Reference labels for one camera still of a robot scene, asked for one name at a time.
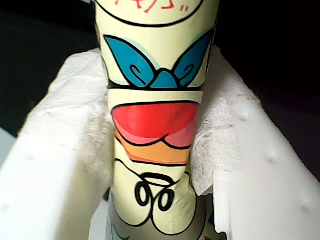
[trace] cream-colored cylinder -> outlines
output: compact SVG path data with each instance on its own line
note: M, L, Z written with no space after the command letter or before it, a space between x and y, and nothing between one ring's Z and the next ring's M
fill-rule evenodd
M116 127L107 240L210 240L188 159L219 0L96 0Z

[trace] blue bow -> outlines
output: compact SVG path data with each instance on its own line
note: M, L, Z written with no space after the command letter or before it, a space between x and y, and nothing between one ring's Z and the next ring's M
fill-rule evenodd
M110 35L104 35L112 55L126 81L138 88L180 89L186 88L197 76L213 31L205 33L193 43L174 64L172 70L155 69L152 62L131 43Z

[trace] black background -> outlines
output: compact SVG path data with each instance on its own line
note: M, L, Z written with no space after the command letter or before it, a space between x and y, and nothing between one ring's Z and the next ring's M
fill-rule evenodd
M215 44L319 178L320 94L315 79L294 67L301 25L295 15L289 33L288 7L222 0ZM64 60L98 46L93 8L80 0L0 0L0 44L0 126L16 136Z

